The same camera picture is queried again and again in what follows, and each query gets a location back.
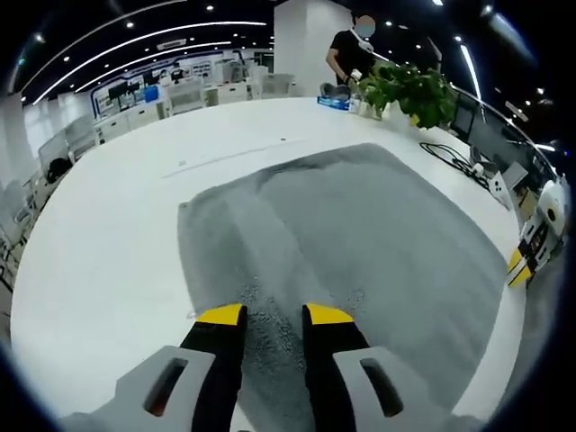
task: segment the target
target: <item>face mask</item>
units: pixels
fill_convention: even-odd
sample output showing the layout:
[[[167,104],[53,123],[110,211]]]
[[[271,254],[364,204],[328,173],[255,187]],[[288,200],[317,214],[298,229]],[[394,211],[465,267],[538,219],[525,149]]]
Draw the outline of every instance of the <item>face mask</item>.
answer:
[[[376,30],[372,25],[357,25],[354,30],[358,33],[361,38],[369,38],[374,34]]]

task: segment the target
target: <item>white table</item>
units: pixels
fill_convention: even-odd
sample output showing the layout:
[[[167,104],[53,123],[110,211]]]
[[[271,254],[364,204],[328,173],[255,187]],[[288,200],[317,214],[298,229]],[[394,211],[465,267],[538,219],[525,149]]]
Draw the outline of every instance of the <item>white table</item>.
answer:
[[[443,130],[422,135],[468,153]],[[180,344],[194,306],[178,254],[179,203],[261,168],[362,142],[415,169],[508,260],[518,243],[514,213],[382,122],[303,98],[189,112],[85,155],[40,216],[12,308],[13,351],[31,387],[57,416],[90,412],[136,364]],[[524,290],[503,289],[486,355],[454,412],[486,418],[496,407],[518,353],[524,301]]]

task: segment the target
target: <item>white robot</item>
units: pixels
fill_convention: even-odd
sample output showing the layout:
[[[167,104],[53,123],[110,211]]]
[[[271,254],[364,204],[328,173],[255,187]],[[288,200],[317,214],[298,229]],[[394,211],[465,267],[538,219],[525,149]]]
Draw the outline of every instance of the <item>white robot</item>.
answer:
[[[552,180],[544,185],[532,217],[524,224],[521,240],[508,263],[508,286],[519,286],[540,270],[562,241],[567,221],[563,186]]]

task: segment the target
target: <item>gray mat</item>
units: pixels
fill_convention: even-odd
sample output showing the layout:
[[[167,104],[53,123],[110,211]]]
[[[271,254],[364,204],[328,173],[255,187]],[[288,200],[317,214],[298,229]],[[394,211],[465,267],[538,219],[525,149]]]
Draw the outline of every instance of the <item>gray mat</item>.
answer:
[[[406,362],[449,412],[482,358],[506,273],[472,220],[373,144],[205,191],[181,204],[178,237],[197,313],[248,306],[238,402],[266,432],[313,430],[305,302],[350,313],[369,343]]]

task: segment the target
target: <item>cable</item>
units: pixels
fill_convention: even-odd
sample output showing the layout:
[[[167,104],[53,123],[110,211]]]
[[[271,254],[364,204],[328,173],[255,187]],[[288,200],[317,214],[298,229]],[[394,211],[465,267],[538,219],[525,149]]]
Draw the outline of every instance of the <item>cable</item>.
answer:
[[[476,173],[474,173],[473,171],[473,166],[470,165],[470,162],[468,162],[468,160],[466,160],[466,158],[462,156],[460,153],[458,153],[458,151],[456,151],[455,149],[451,148],[450,146],[447,146],[446,144],[432,144],[430,142],[420,142],[420,146],[430,155],[444,161],[450,167],[456,168],[458,171],[464,173],[467,177],[471,178],[483,189],[486,189],[487,191],[490,190],[488,180],[486,180],[486,178],[484,177],[476,175]],[[452,157],[452,159],[447,159],[440,156],[435,151],[436,149],[445,151],[446,153],[448,153],[448,155]]]

